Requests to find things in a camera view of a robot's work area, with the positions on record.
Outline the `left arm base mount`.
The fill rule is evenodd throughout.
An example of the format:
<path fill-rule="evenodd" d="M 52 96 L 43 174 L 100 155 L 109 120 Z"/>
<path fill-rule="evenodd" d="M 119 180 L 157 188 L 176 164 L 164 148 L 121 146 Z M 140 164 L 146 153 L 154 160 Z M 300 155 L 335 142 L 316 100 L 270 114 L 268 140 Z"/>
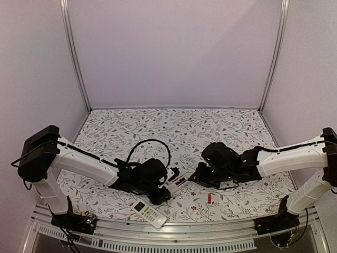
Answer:
<path fill-rule="evenodd" d="M 51 224 L 67 231 L 92 235 L 96 228 L 97 217 L 95 215 L 82 216 L 75 213 L 52 214 Z"/>

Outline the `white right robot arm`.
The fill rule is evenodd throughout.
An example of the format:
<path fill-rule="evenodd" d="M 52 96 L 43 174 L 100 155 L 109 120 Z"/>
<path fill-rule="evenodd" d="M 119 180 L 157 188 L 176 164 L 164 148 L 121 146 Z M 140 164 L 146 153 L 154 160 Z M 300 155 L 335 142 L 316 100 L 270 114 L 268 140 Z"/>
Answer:
<path fill-rule="evenodd" d="M 274 228 L 283 230 L 293 216 L 336 188 L 336 133 L 332 128 L 322 131 L 309 141 L 277 149 L 257 146 L 242 154 L 222 142 L 211 143 L 202 151 L 204 161 L 198 164 L 189 180 L 218 189 L 226 181 L 246 183 L 281 172 L 318 168 L 303 186 L 287 196 L 285 206 L 273 217 Z"/>

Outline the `narrow white remote control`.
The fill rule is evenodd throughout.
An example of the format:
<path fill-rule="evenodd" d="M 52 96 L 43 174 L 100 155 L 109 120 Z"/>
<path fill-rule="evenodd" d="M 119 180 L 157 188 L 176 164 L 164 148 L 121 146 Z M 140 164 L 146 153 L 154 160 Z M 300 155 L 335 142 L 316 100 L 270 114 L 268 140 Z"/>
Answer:
<path fill-rule="evenodd" d="M 175 182 L 170 183 L 166 188 L 170 191 L 171 194 L 178 192 L 182 187 L 188 184 L 188 179 L 179 178 Z"/>

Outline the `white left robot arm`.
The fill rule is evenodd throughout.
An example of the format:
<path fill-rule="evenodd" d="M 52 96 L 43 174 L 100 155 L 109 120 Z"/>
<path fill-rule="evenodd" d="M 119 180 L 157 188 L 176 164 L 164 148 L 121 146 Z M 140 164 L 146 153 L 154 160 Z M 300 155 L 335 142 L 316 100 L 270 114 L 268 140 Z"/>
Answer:
<path fill-rule="evenodd" d="M 26 139 L 21 156 L 11 163 L 18 175 L 29 182 L 67 229 L 78 225 L 78 217 L 70 211 L 72 204 L 53 175 L 54 169 L 67 170 L 94 179 L 101 184 L 136 195 L 145 195 L 154 205 L 171 198 L 165 187 L 168 166 L 159 159 L 143 163 L 115 159 L 109 162 L 84 151 L 60 136 L 59 127 L 49 125 Z"/>

